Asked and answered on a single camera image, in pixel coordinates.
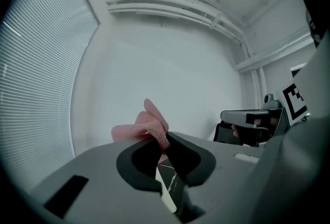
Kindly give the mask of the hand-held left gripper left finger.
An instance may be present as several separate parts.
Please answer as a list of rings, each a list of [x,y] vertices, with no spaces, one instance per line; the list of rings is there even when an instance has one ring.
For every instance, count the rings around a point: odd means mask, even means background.
[[[41,181],[31,196],[44,205],[72,176],[88,182],[64,216],[70,224],[181,224],[159,193],[140,191],[119,175],[116,161],[130,141],[92,148]]]

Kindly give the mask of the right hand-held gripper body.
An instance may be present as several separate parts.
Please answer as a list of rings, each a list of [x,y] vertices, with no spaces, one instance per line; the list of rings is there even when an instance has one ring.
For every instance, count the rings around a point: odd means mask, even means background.
[[[311,60],[283,89],[287,89],[289,94],[285,99],[284,91],[276,93],[281,104],[289,107],[289,100],[295,97],[291,91],[295,89],[311,114],[308,122],[292,126],[302,129],[301,132],[294,131],[294,134],[299,139],[307,136],[312,143],[330,147],[330,33],[325,34]]]

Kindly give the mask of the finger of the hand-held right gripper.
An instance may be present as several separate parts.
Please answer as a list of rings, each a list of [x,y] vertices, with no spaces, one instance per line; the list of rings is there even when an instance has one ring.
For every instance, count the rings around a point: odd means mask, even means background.
[[[240,127],[257,127],[256,119],[269,114],[268,110],[252,109],[252,110],[225,110],[220,114],[222,121]]]

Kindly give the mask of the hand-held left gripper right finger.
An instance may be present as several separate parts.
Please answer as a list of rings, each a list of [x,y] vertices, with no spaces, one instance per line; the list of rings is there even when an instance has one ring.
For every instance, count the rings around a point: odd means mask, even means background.
[[[263,150],[167,133],[169,162],[183,188],[179,220],[190,223],[217,212],[248,178]]]

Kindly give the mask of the pink cloth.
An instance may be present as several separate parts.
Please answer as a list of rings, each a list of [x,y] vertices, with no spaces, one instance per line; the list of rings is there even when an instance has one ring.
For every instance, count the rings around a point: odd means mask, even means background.
[[[158,108],[149,99],[144,100],[144,111],[141,111],[134,124],[116,125],[111,130],[111,136],[114,142],[128,139],[146,139],[153,137],[157,140],[161,157],[158,163],[168,159],[165,150],[170,146],[167,140],[169,125]]]

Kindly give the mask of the black office chair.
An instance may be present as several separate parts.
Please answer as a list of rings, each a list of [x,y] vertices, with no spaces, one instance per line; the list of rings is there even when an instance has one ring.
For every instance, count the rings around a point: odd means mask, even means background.
[[[232,124],[223,121],[217,124],[213,141],[231,145],[243,145],[239,137],[234,136]]]

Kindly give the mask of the white window blinds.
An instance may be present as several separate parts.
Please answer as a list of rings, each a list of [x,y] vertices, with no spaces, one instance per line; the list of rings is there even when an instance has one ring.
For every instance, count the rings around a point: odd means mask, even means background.
[[[98,25],[88,0],[13,0],[0,23],[0,160],[27,193],[75,156],[72,92]]]

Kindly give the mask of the white ceiling ducts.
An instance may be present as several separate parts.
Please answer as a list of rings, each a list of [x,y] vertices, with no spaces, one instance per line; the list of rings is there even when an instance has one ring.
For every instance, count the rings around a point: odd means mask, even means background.
[[[106,0],[109,13],[136,12],[195,22],[237,42],[246,57],[253,51],[241,27],[220,9],[199,0]]]

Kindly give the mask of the white vertical wall pipes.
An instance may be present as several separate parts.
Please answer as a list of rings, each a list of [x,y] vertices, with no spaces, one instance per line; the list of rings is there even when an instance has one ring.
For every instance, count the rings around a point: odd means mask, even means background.
[[[266,77],[263,67],[253,69],[251,71],[253,86],[254,86],[254,97],[256,108],[261,108],[264,104],[264,97],[267,94]]]

